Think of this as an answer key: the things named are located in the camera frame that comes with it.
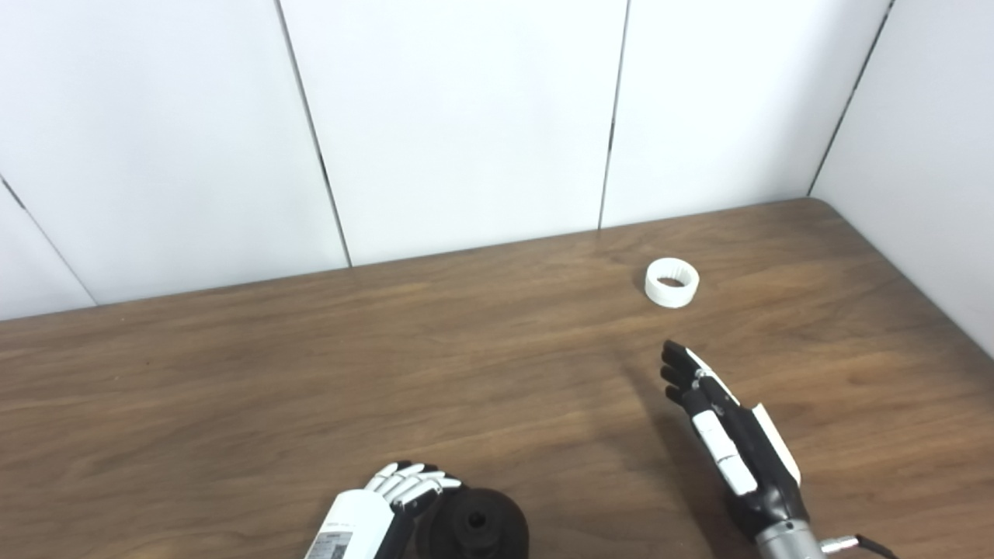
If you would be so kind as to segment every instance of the black spool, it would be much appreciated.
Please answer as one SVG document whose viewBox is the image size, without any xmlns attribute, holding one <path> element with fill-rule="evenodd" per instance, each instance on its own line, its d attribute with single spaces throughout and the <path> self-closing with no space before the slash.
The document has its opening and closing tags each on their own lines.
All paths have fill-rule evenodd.
<svg viewBox="0 0 994 559">
<path fill-rule="evenodd" d="M 511 497 L 493 489 L 448 496 L 417 528 L 421 559 L 527 559 L 528 522 Z"/>
</svg>

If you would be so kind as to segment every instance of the white ring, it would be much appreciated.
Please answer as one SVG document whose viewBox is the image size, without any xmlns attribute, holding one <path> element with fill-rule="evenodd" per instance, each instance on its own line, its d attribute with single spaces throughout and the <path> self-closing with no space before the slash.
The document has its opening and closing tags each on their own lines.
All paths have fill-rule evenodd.
<svg viewBox="0 0 994 559">
<path fill-rule="evenodd" d="M 667 285 L 659 279 L 676 280 L 683 285 Z M 701 282 L 694 267 L 680 259 L 659 259 L 645 271 L 645 294 L 652 302 L 667 308 L 680 308 L 694 298 Z"/>
</svg>

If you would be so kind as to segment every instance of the white wall panel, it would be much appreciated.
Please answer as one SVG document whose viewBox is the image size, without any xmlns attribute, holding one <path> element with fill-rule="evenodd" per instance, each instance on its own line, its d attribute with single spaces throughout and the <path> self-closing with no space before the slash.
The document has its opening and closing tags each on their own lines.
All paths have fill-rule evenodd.
<svg viewBox="0 0 994 559">
<path fill-rule="evenodd" d="M 595 229 L 624 0 L 283 0 L 353 262 Z"/>
<path fill-rule="evenodd" d="M 84 306 L 93 300 L 0 185 L 0 320 Z"/>
<path fill-rule="evenodd" d="M 804 196 L 888 0 L 632 0 L 603 225 Z"/>
<path fill-rule="evenodd" d="M 994 355 L 994 4 L 899 0 L 815 184 Z"/>
<path fill-rule="evenodd" d="M 0 166 L 98 302 L 341 267 L 271 0 L 0 3 Z"/>
</svg>

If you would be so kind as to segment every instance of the cable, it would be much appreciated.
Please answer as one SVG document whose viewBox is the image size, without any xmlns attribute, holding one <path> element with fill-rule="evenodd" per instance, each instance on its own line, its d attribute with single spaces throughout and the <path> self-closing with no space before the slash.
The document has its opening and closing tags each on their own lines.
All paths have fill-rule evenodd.
<svg viewBox="0 0 994 559">
<path fill-rule="evenodd" d="M 881 557 L 887 557 L 887 559 L 899 559 L 899 557 L 895 555 L 893 551 L 862 534 L 856 534 L 856 541 L 859 542 L 857 545 L 859 545 L 863 549 L 866 549 L 867 551 L 873 551 L 874 553 L 880 555 Z"/>
</svg>

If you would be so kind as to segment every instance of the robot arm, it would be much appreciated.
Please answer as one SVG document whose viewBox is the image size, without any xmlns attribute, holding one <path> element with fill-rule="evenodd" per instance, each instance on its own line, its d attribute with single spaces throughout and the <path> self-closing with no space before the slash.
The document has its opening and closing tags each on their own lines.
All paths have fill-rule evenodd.
<svg viewBox="0 0 994 559">
<path fill-rule="evenodd" d="M 432 465 L 389 464 L 364 488 L 338 494 L 304 559 L 399 559 L 414 520 L 461 486 Z"/>
<path fill-rule="evenodd" d="M 863 536 L 815 538 L 800 469 L 762 404 L 743 407 L 711 367 L 673 341 L 663 346 L 661 375 L 670 384 L 667 398 L 690 416 L 725 481 L 733 521 L 764 559 L 825 559 L 856 546 L 897 559 Z"/>
</svg>

